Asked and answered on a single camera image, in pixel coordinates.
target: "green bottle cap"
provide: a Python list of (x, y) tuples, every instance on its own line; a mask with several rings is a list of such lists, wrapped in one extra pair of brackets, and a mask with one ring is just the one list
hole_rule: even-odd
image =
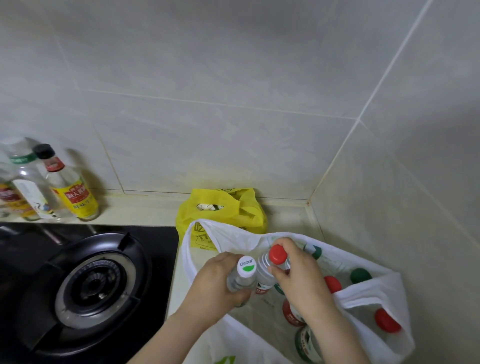
[(372, 275), (364, 268), (356, 268), (350, 273), (350, 280), (353, 284), (372, 279)]

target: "white bottle cap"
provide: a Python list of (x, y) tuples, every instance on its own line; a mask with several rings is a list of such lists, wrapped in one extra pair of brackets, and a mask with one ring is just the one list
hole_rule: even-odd
[(250, 278), (257, 271), (257, 262), (249, 255), (244, 255), (237, 263), (237, 272), (240, 277)]

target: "gas stove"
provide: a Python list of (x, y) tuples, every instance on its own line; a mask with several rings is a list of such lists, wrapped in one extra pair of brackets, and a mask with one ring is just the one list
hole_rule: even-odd
[(165, 321), (173, 227), (0, 224), (0, 360), (126, 363)]

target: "white plastic bag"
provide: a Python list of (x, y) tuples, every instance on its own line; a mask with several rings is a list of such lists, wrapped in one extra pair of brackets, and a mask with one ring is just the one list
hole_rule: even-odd
[[(257, 235), (228, 224), (199, 219), (190, 224), (181, 247), (183, 266), (190, 284), (198, 269), (216, 254), (190, 247), (190, 234), (196, 222), (202, 225), (219, 252), (248, 254), (256, 258), (276, 239), (284, 236), (292, 238), (300, 247), (320, 247), (322, 255), (318, 262), (323, 274), (337, 277), (342, 287), (346, 287), (334, 293), (335, 302), (357, 330), (372, 363), (398, 364), (414, 350), (407, 300), (399, 273), (305, 235), (290, 232)], [(358, 267), (368, 270), (373, 279), (348, 285), (349, 273)], [(274, 289), (265, 295), (253, 295), (246, 306), (232, 310), (212, 326), (206, 335), (213, 362), (302, 363), (295, 353), (293, 342), (298, 328), (291, 326), (279, 311), (283, 299)], [(381, 305), (402, 330), (382, 338), (381, 334), (348, 312), (353, 312), (355, 307), (373, 304)]]

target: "black bottle cap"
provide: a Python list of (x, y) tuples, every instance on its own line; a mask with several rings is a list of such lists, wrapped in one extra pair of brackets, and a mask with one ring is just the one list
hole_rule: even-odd
[(55, 156), (55, 151), (50, 144), (38, 144), (32, 150), (38, 159), (49, 159)]

